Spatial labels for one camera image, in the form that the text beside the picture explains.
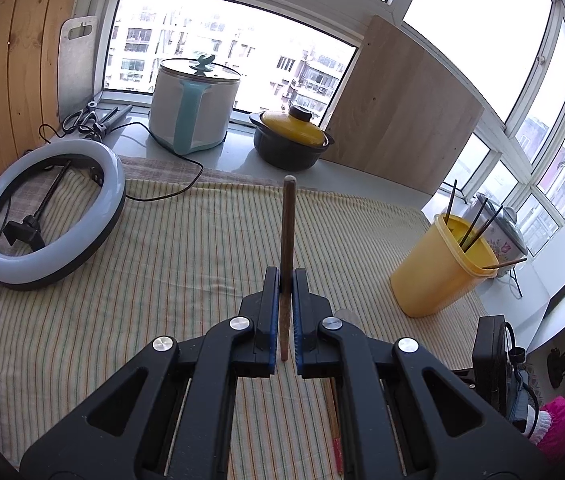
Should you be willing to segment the right gloved hand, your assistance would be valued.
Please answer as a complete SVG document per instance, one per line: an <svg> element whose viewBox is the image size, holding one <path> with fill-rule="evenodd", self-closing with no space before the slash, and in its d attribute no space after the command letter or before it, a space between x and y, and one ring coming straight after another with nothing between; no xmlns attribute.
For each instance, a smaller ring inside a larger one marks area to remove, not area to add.
<svg viewBox="0 0 565 480"><path fill-rule="evenodd" d="M534 444L538 445L552 426L552 416L545 410L536 410L528 406L527 421L522 433Z"/></svg>

